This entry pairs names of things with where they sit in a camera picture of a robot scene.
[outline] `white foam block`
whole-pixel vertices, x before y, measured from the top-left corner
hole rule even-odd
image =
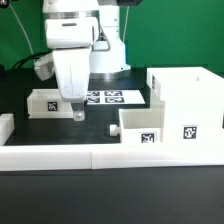
[[[14,129],[13,114],[2,114],[0,116],[0,146],[5,144]]]

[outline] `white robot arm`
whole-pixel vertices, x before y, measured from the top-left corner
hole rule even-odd
[[[85,119],[84,102],[90,73],[112,73],[130,69],[125,63],[125,46],[119,38],[118,8],[113,8],[112,13],[108,14],[110,9],[106,7],[136,5],[139,2],[44,0],[43,12],[49,17],[45,21],[47,46],[53,49],[51,58],[61,97],[64,101],[71,102],[75,121]],[[100,6],[102,26],[93,15],[99,11]],[[102,30],[107,41],[96,42]]]

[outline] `green wall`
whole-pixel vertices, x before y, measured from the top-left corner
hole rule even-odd
[[[45,51],[42,0],[12,5],[34,51]],[[0,10],[0,21],[0,63],[9,69],[30,52],[10,9]],[[130,8],[126,45],[128,63],[135,67],[203,66],[224,76],[224,1],[144,0]]]

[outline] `white platform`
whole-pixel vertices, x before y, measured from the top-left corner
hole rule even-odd
[[[224,165],[223,82],[203,68],[148,69],[151,108],[120,110],[126,144],[4,146],[0,171]],[[156,144],[141,142],[145,128],[158,133]]]
[[[138,90],[89,91],[88,105],[145,104]],[[69,102],[61,99],[58,89],[34,89],[27,98],[30,119],[73,118]]]

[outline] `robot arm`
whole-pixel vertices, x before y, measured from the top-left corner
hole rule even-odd
[[[62,99],[71,102],[75,121],[85,119],[84,102],[91,67],[93,69],[95,61],[102,62],[104,58],[101,53],[91,54],[100,30],[98,20],[92,16],[92,12],[98,11],[102,5],[127,6],[140,2],[141,0],[44,0],[43,12],[49,16],[45,22],[47,45],[53,49],[58,88]]]

